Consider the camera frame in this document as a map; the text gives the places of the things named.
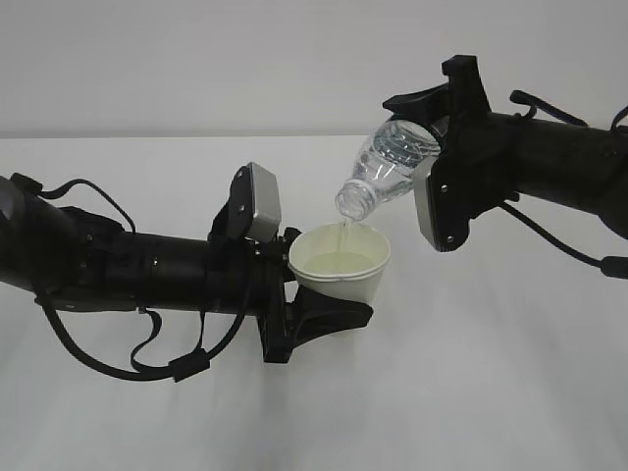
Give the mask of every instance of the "paper cup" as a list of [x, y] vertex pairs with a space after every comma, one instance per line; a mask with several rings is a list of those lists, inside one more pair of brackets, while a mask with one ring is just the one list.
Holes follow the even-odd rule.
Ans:
[[362, 259], [362, 270], [322, 274], [308, 268], [315, 257], [338, 251], [341, 227], [342, 224], [329, 224], [300, 235], [290, 247], [288, 266], [300, 285], [327, 296], [370, 304], [391, 258], [388, 240], [370, 226], [352, 223], [342, 247], [342, 252], [368, 259]]

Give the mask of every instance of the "white tabletop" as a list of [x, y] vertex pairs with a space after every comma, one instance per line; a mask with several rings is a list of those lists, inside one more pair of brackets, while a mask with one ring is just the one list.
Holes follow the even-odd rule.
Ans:
[[[279, 181], [285, 226], [338, 216], [334, 195], [362, 138], [0, 140], [1, 174], [52, 188], [86, 177], [141, 232], [205, 238], [236, 169]], [[88, 189], [63, 204], [116, 217]], [[595, 255], [628, 242], [594, 216], [531, 198], [519, 207]], [[412, 198], [367, 221], [392, 244], [370, 325], [265, 365], [247, 319], [212, 368], [180, 384], [130, 384], [78, 364], [33, 296], [2, 286], [3, 470], [482, 470], [628, 466], [628, 282], [561, 254], [498, 210], [458, 251], [435, 252]], [[134, 313], [63, 314], [93, 355], [128, 365], [150, 330]], [[232, 318], [209, 319], [205, 344]], [[141, 358], [195, 342], [193, 313], [166, 313]]]

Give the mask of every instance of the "plastic water bottle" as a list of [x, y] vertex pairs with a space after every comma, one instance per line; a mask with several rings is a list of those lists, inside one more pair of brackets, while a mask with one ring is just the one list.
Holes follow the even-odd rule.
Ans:
[[412, 189], [412, 171], [429, 156], [438, 156], [436, 139], [409, 121], [386, 121], [364, 142], [353, 174], [338, 195], [340, 213], [353, 221], [366, 218], [380, 204]]

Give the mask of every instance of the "white wall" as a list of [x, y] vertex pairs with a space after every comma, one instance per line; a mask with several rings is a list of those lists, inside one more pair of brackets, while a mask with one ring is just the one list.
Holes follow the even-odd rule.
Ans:
[[[333, 195], [362, 138], [5, 139], [2, 174], [53, 187], [100, 183], [143, 232], [205, 237], [236, 169], [277, 174], [284, 226], [338, 218]], [[115, 216], [84, 188], [60, 204]], [[626, 241], [590, 215], [524, 199], [522, 209], [595, 256]], [[369, 223], [392, 259], [361, 331], [314, 340], [264, 365], [257, 328], [203, 374], [139, 385], [78, 364], [30, 293], [0, 285], [0, 467], [11, 471], [589, 471], [628, 467], [628, 290], [558, 252], [507, 215], [435, 252], [412, 198]], [[149, 322], [63, 314], [87, 351], [128, 366]], [[231, 322], [212, 315], [206, 344]], [[194, 344], [192, 313], [166, 313], [140, 359]]]
[[364, 133], [390, 95], [480, 57], [607, 126], [628, 102], [628, 2], [3, 0], [0, 136]]

